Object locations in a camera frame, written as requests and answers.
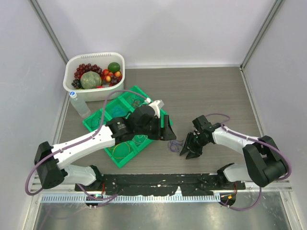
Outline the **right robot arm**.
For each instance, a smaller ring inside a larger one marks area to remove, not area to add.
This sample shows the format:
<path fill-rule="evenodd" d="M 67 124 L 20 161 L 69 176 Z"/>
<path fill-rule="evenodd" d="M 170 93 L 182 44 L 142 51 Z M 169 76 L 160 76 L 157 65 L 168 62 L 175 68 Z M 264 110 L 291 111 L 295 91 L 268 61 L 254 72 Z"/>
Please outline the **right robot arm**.
<path fill-rule="evenodd" d="M 217 185 L 228 189 L 236 181 L 251 181 L 259 187 L 287 179 L 292 173 L 289 160 L 277 148 L 269 136 L 261 138 L 243 135 L 225 126 L 212 124 L 201 115 L 192 121 L 195 130 L 187 134 L 180 152 L 187 159 L 202 155 L 203 147 L 209 143 L 222 145 L 242 154 L 243 164 L 228 164 L 218 170 Z"/>

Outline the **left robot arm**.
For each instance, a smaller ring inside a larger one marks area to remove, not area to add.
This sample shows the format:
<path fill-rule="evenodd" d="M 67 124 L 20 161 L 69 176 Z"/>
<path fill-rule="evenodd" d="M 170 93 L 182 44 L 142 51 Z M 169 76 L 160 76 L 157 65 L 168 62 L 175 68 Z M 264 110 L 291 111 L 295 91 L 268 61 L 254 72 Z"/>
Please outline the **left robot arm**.
<path fill-rule="evenodd" d="M 43 189 L 60 185 L 66 179 L 87 186 L 91 191 L 101 188 L 100 174 L 92 166 L 75 167 L 76 160 L 97 150 L 110 148 L 145 135 L 150 140 L 170 141 L 177 137 L 168 115 L 161 116 L 158 106 L 142 105 L 123 117 L 115 117 L 99 129 L 71 141 L 51 146 L 39 144 L 35 155 L 35 170 Z"/>

